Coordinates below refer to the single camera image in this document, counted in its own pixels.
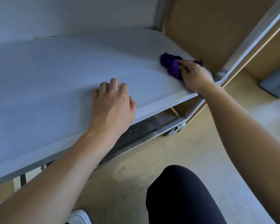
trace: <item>forearm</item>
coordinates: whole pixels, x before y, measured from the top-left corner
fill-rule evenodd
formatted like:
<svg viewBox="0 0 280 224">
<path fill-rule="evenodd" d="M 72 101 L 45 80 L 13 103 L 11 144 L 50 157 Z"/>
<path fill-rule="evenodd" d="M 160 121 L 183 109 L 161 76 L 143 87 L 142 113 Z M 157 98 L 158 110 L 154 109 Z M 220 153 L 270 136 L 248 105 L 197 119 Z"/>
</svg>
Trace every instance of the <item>forearm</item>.
<svg viewBox="0 0 280 224">
<path fill-rule="evenodd" d="M 273 218 L 280 221 L 280 140 L 221 87 L 205 88 L 202 96 L 233 164 Z"/>
<path fill-rule="evenodd" d="M 0 223 L 65 223 L 90 174 L 115 142 L 86 132 L 0 206 Z"/>
</svg>

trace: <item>shoe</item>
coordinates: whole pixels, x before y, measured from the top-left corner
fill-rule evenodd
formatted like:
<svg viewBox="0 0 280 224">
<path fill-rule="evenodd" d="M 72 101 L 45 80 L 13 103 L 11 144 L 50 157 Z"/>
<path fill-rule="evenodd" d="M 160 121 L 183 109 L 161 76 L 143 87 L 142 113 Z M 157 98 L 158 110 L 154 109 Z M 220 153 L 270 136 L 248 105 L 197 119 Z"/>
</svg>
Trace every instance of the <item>shoe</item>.
<svg viewBox="0 0 280 224">
<path fill-rule="evenodd" d="M 70 213 L 67 218 L 69 224 L 91 224 L 90 219 L 85 211 L 78 209 Z"/>
</svg>

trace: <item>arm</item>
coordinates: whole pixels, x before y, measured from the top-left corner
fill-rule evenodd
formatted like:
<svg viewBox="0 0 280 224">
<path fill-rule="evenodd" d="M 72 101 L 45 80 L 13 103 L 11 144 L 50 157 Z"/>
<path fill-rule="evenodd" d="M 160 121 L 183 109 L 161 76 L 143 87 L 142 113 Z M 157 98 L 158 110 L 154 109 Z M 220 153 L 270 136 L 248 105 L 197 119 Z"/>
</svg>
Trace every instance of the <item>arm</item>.
<svg viewBox="0 0 280 224">
<path fill-rule="evenodd" d="M 137 104 L 116 79 L 93 91 L 87 131 L 42 173 L 0 205 L 1 223 L 65 223 L 94 168 L 130 126 Z"/>
<path fill-rule="evenodd" d="M 222 143 L 238 172 L 271 217 L 280 223 L 280 139 L 214 84 L 206 70 L 178 61 L 187 87 L 207 102 Z"/>
</svg>

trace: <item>person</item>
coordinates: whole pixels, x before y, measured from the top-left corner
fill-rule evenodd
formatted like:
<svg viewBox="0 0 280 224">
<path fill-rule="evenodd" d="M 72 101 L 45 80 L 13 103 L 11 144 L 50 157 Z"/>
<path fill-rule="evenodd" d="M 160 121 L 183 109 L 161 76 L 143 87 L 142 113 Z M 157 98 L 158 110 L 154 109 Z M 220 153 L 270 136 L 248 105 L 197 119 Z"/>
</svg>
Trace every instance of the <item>person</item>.
<svg viewBox="0 0 280 224">
<path fill-rule="evenodd" d="M 280 139 L 254 120 L 205 68 L 177 60 L 188 89 L 208 104 L 222 143 L 252 192 L 280 223 Z M 0 205 L 2 223 L 90 223 L 71 212 L 94 168 L 128 129 L 137 104 L 128 86 L 111 79 L 92 92 L 89 127 L 67 152 Z M 226 223 L 202 181 L 189 169 L 168 166 L 147 190 L 149 223 Z"/>
</svg>

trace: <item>left hand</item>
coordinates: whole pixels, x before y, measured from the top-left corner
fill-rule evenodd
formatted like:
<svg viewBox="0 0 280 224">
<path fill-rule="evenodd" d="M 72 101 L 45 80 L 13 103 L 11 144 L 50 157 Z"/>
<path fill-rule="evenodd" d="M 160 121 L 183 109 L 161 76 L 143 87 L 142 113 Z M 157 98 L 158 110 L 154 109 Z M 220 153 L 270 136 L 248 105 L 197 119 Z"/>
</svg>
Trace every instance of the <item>left hand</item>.
<svg viewBox="0 0 280 224">
<path fill-rule="evenodd" d="M 117 79 L 111 79 L 110 84 L 102 82 L 99 90 L 93 90 L 92 102 L 89 131 L 117 140 L 135 119 L 137 104 L 129 96 L 127 84 L 119 84 Z"/>
</svg>

